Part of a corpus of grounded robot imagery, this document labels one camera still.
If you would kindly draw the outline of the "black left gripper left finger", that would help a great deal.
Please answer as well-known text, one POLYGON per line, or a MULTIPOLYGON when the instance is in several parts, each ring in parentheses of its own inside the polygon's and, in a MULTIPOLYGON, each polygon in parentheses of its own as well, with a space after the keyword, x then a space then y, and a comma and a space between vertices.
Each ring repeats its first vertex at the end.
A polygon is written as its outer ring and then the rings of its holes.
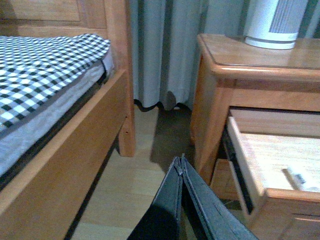
POLYGON ((178 240, 183 193, 181 158, 175 157, 156 195, 129 240, 178 240))

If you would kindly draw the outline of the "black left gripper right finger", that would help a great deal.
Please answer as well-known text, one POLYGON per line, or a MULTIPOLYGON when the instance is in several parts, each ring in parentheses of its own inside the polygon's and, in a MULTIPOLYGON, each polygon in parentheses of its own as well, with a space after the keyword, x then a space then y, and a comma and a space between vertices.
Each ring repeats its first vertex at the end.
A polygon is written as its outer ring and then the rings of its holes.
POLYGON ((197 240, 256 240, 182 156, 182 207, 197 240))

